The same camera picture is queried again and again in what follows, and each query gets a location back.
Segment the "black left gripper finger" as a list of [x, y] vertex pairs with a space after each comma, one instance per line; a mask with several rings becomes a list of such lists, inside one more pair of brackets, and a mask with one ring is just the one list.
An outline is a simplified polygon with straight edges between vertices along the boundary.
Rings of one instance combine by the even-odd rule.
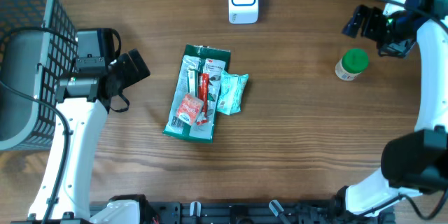
[[129, 56], [134, 64], [135, 72], [134, 72], [134, 80], [141, 81], [150, 76], [151, 72], [147, 67], [144, 59], [140, 55], [137, 49], [133, 49], [129, 51]]
[[119, 88], [127, 88], [139, 81], [139, 70], [127, 53], [111, 63], [111, 72], [115, 75]]

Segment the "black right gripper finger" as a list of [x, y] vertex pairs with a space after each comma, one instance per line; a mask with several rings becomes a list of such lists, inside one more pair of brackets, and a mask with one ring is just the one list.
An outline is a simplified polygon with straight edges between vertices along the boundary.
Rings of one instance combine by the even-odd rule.
[[375, 42], [383, 42], [386, 34], [387, 21], [382, 10], [367, 7], [360, 35]]
[[363, 23], [364, 18], [368, 14], [368, 7], [359, 5], [355, 8], [352, 17], [344, 26], [342, 33], [348, 37], [356, 38]]

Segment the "green lid jar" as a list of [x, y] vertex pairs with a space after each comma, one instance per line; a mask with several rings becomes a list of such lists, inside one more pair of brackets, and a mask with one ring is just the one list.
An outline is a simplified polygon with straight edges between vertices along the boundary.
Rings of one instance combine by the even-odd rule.
[[335, 74], [343, 81], [353, 81], [369, 66], [368, 54], [360, 49], [348, 50], [335, 65]]

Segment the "green narrow box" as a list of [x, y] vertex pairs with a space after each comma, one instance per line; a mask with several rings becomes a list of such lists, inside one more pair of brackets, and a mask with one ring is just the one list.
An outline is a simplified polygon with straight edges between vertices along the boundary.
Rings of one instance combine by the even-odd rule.
[[198, 83], [198, 73], [196, 69], [188, 68], [187, 69], [187, 77], [188, 77], [188, 93], [192, 96], [197, 96], [197, 83]]

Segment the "green 3M cleaner package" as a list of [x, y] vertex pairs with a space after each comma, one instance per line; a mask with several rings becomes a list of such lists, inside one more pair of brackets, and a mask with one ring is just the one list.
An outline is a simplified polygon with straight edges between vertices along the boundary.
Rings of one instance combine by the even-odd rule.
[[[178, 80], [174, 91], [173, 101], [169, 112], [168, 122], [163, 134], [200, 143], [211, 143], [213, 141], [216, 124], [216, 108], [218, 97], [221, 93], [221, 72], [228, 70], [231, 53], [228, 50], [210, 48], [203, 45], [186, 45], [183, 52]], [[188, 125], [176, 117], [176, 111], [183, 97], [188, 93], [187, 69], [196, 69], [198, 73], [197, 98], [199, 98], [200, 76], [209, 74], [208, 93], [208, 122], [203, 125]]]

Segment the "red stick sachet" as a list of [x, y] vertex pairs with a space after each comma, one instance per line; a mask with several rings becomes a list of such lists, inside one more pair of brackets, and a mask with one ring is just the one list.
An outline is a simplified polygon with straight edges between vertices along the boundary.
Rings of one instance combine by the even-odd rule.
[[209, 74], [203, 73], [200, 76], [199, 98], [204, 102], [200, 115], [197, 119], [197, 125], [203, 125], [208, 122], [208, 93], [209, 93]]

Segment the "orange tissue packet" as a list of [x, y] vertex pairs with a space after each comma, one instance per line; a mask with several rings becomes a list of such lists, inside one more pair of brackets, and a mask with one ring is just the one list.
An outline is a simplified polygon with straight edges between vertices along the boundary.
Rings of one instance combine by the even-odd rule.
[[204, 102], [201, 99], [187, 93], [181, 100], [176, 117], [188, 125], [193, 125], [199, 117], [203, 105]]

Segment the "mint flushable wipes pack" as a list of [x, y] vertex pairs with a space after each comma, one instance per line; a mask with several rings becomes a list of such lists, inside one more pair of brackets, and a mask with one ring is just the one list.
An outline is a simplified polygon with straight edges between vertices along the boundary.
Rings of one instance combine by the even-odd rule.
[[222, 70], [217, 112], [230, 116], [241, 111], [242, 95], [248, 80], [248, 74], [230, 74]]

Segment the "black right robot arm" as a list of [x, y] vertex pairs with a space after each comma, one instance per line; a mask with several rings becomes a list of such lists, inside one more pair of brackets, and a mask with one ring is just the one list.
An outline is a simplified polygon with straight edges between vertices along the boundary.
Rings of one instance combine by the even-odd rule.
[[414, 132], [386, 144], [381, 166], [363, 181], [336, 194], [332, 213], [366, 221], [401, 200], [438, 191], [442, 197], [429, 221], [447, 201], [447, 0], [376, 0], [384, 9], [359, 5], [343, 34], [377, 44], [380, 56], [404, 58], [414, 45], [421, 58], [421, 97]]

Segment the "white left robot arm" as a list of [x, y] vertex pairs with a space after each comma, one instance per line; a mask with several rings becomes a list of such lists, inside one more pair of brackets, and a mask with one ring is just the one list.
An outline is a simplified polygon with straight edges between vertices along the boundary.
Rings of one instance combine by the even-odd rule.
[[60, 78], [57, 119], [45, 174], [26, 223], [89, 223], [90, 183], [100, 134], [111, 99], [150, 76], [138, 50], [98, 70], [80, 66]]

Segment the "grey mesh shopping basket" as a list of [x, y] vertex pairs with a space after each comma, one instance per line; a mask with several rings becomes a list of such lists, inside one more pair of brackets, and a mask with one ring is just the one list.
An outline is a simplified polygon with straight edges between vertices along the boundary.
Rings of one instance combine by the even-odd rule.
[[60, 0], [1, 0], [1, 150], [47, 150], [55, 85], [78, 49]]

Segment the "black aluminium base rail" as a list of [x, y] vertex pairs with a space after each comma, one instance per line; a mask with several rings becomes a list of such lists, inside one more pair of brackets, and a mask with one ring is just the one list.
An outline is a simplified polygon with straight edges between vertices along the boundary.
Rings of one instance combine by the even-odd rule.
[[330, 213], [329, 200], [270, 203], [146, 202], [113, 200], [104, 206], [92, 205], [91, 223], [378, 223], [396, 224], [394, 208], [378, 216], [361, 219], [338, 218]]

